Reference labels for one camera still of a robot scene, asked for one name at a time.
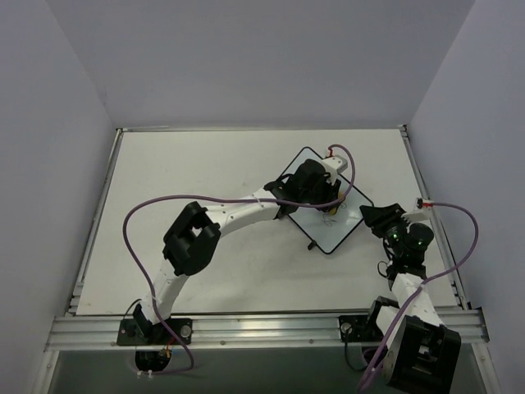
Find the small black-framed whiteboard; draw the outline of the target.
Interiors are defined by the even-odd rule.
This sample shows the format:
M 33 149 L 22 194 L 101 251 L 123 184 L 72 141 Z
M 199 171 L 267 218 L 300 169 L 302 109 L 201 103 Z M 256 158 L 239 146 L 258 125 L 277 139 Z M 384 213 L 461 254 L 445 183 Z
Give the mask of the small black-framed whiteboard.
M 349 160 L 348 157 L 341 157 L 348 160 L 349 168 L 352 161 Z M 325 158 L 325 156 L 320 155 L 312 148 L 306 146 L 296 154 L 281 175 L 294 173 L 299 165 L 307 159 L 321 163 L 323 158 Z M 340 180 L 340 192 L 344 193 L 345 201 L 340 206 L 336 215 L 331 216 L 327 212 L 317 210 L 317 208 L 325 208 L 334 202 L 319 205 L 298 203 L 298 207 L 286 204 L 281 210 L 281 214 L 290 218 L 310 240 L 308 248 L 312 249 L 317 247 L 324 254 L 334 252 L 363 222 L 362 215 L 359 211 L 361 205 L 374 205 L 372 200 L 352 183 L 350 177 L 347 178 L 343 175 L 343 172 L 337 177 L 337 180 Z

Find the yellow bone-shaped eraser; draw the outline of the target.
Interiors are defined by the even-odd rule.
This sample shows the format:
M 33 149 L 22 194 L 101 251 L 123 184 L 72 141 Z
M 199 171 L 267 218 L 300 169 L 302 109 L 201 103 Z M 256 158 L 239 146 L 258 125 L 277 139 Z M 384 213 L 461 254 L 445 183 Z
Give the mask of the yellow bone-shaped eraser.
M 345 196 L 344 196 L 344 193 L 343 192 L 339 192 L 338 193 L 338 200 L 339 202 L 337 204 L 334 204 L 330 207 L 330 209 L 327 211 L 327 213 L 331 216 L 333 215 L 336 215 L 340 206 L 344 203 L 345 201 Z

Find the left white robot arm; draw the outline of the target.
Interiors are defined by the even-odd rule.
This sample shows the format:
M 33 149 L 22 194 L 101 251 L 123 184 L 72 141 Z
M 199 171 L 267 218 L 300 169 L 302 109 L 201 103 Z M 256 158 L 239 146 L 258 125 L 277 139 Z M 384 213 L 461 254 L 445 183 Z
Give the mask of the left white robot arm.
M 164 237 L 159 272 L 148 281 L 149 293 L 133 313 L 136 335 L 147 344 L 164 338 L 172 306 L 189 277 L 211 262 L 220 239 L 257 222 L 282 219 L 299 208 L 330 212 L 339 208 L 340 173 L 348 162 L 336 156 L 306 159 L 292 174 L 267 183 L 230 204 L 187 204 Z

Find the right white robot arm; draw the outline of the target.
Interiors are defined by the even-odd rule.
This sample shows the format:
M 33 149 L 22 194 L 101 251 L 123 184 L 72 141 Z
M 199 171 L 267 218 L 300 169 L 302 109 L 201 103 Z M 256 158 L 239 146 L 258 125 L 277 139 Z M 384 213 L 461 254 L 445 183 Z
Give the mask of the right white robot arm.
M 377 298 L 364 328 L 381 339 L 359 383 L 377 373 L 405 393 L 448 393 L 461 349 L 461 337 L 446 327 L 426 289 L 424 266 L 433 230 L 425 223 L 424 203 L 406 212 L 398 204 L 360 206 L 363 221 L 381 240 L 388 258 L 386 279 L 393 299 Z

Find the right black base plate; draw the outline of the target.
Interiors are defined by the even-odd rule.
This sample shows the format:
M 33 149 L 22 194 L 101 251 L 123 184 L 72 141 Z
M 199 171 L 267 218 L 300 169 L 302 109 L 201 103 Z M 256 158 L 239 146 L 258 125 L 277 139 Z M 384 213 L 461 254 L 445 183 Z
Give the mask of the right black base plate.
M 381 330 L 366 314 L 340 315 L 338 324 L 343 342 L 380 342 L 383 338 Z

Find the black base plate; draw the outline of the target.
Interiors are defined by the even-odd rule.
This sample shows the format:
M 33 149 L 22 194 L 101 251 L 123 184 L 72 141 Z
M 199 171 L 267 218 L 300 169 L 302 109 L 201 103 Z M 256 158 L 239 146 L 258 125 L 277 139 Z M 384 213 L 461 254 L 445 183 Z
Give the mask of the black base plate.
M 167 326 L 186 345 L 191 343 L 193 321 L 189 318 L 169 318 Z M 160 346 L 176 343 L 174 336 L 161 323 L 138 323 L 134 318 L 120 321 L 117 331 L 118 346 Z
M 343 342 L 380 342 L 383 338 L 381 330 L 366 314 L 340 315 L 338 324 Z

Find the aluminium front rail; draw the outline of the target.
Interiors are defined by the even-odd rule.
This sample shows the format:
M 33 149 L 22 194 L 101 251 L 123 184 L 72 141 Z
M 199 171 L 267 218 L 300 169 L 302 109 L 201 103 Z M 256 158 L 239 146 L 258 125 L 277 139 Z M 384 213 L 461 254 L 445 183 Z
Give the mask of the aluminium front rail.
M 192 315 L 191 350 L 335 347 L 340 339 L 340 312 L 325 314 Z M 56 318 L 48 351 L 132 350 L 117 345 L 121 319 Z

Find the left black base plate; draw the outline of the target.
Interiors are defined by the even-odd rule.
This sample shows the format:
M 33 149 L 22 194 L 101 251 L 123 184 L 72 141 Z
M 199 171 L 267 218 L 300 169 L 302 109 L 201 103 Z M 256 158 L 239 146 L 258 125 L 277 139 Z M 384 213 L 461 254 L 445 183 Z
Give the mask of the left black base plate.
M 167 326 L 186 345 L 191 343 L 193 321 L 189 318 L 169 318 Z M 120 321 L 117 331 L 118 346 L 160 346 L 176 343 L 174 336 L 161 323 L 138 323 L 134 318 Z

